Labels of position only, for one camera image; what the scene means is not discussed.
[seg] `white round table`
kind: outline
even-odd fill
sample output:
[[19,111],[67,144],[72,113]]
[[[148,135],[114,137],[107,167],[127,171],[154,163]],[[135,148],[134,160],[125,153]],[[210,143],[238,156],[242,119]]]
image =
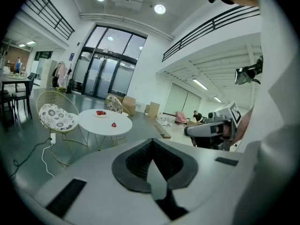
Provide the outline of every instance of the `white round table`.
[[[108,113],[108,116],[96,117],[95,116],[96,111],[104,111]],[[78,124],[79,126],[81,126],[82,128],[88,131],[88,139],[89,139],[89,133],[94,133],[95,135],[102,135],[105,137],[118,136],[127,133],[132,128],[132,121],[128,117],[120,113],[105,110],[105,109],[90,109],[81,112],[78,115]]]

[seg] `power outlet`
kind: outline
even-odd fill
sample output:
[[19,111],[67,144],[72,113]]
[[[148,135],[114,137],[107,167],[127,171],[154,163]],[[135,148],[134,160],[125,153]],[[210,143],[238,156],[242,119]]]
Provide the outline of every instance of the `power outlet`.
[[56,143],[56,134],[55,133],[51,133],[50,137],[51,137],[50,143],[51,144],[55,144]]

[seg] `black cable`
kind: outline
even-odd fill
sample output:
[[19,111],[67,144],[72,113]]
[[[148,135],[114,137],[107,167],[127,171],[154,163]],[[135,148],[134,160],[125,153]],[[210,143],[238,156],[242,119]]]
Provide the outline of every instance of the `black cable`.
[[252,81],[253,81],[253,82],[256,82],[256,83],[258,83],[258,84],[261,84],[261,82],[258,81],[257,79],[253,79]]
[[20,166],[21,166],[23,163],[25,163],[25,162],[29,159],[29,157],[32,155],[33,151],[36,149],[37,146],[46,143],[49,139],[52,140],[52,138],[47,138],[46,141],[41,142],[41,143],[38,143],[37,145],[35,145],[34,148],[31,150],[30,154],[28,155],[28,157],[27,157],[24,161],[22,161],[20,164],[18,163],[18,161],[17,161],[16,159],[14,159],[13,163],[14,163],[14,165],[17,167],[17,169],[15,170],[15,172],[14,172],[13,174],[11,174],[11,175],[9,176],[9,178],[11,179],[12,176],[14,176],[14,175],[17,173],[17,171],[19,170]]

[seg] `patterned cushion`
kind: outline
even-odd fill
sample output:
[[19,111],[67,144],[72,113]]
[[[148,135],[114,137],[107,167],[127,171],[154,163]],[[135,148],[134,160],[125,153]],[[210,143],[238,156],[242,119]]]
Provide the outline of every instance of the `patterned cushion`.
[[74,123],[73,117],[55,104],[45,104],[39,110],[41,121],[54,130],[70,129]]
[[115,96],[109,95],[107,100],[107,109],[109,111],[122,113],[122,104]]

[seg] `metal railing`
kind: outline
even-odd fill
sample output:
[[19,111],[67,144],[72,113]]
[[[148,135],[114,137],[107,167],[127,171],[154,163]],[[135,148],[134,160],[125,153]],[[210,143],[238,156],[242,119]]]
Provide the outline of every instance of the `metal railing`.
[[75,32],[50,0],[26,0],[25,4],[66,40]]
[[237,6],[229,9],[209,19],[208,21],[188,33],[186,36],[184,36],[180,41],[175,43],[168,51],[164,53],[163,61],[171,57],[180,49],[214,30],[249,17],[258,16],[259,14],[259,8],[257,7]]

